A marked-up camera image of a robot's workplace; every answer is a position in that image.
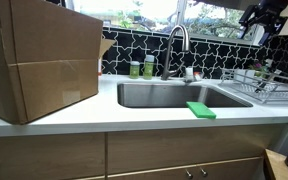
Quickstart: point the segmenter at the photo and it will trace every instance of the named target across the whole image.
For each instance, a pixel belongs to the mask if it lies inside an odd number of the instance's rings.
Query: wire dish rack
[[[274,73],[263,73],[267,78],[249,77],[247,71],[222,69],[220,86],[241,92],[263,104],[288,104],[288,77]]]

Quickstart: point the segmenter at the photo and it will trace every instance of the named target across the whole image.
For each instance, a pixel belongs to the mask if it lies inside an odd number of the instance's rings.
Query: kitchen counter
[[[127,76],[103,75],[99,77],[99,93],[94,97],[28,125],[11,125],[0,119],[0,136],[288,123],[288,106],[268,106],[252,102],[253,107],[249,108],[210,108],[217,115],[215,120],[197,119],[188,108],[126,108],[117,103],[117,84],[121,82],[184,85],[180,78],[169,81],[153,78],[146,81],[142,78],[132,80]],[[219,83],[220,80],[203,80],[190,85],[208,84],[221,88]],[[248,97],[242,99],[248,102],[251,100]]]

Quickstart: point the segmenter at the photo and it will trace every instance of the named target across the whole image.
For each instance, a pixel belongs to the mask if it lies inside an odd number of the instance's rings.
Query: stainless steel sink
[[[240,98],[205,85],[123,83],[117,91],[118,103],[129,108],[185,108],[187,101],[216,108],[252,107]]]

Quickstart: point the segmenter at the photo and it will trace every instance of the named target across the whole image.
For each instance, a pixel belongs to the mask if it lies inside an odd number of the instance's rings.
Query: drawer handle
[[[201,167],[200,167],[200,169],[201,169],[202,176],[207,177],[208,173],[206,171],[204,171],[204,169],[202,169]]]
[[[185,169],[185,170],[186,170],[187,179],[193,179],[193,175],[190,172],[188,172],[187,169]]]

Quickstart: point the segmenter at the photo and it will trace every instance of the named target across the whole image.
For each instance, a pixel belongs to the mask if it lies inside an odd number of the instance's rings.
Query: backsplash tile
[[[168,36],[159,33],[139,33],[117,28],[103,29],[103,37],[117,42],[103,56],[104,74],[129,74],[131,61],[141,63],[142,75],[146,54],[154,55],[155,76],[161,76],[166,58]],[[183,76],[185,67],[193,66],[194,71],[203,72],[205,78],[218,79],[221,68],[246,69],[254,60],[273,59],[273,66],[288,73],[288,36],[273,38],[267,47],[224,43],[220,41],[191,38],[190,52],[181,52],[181,37],[172,43],[170,68],[177,69],[182,61],[184,66],[176,76]]]

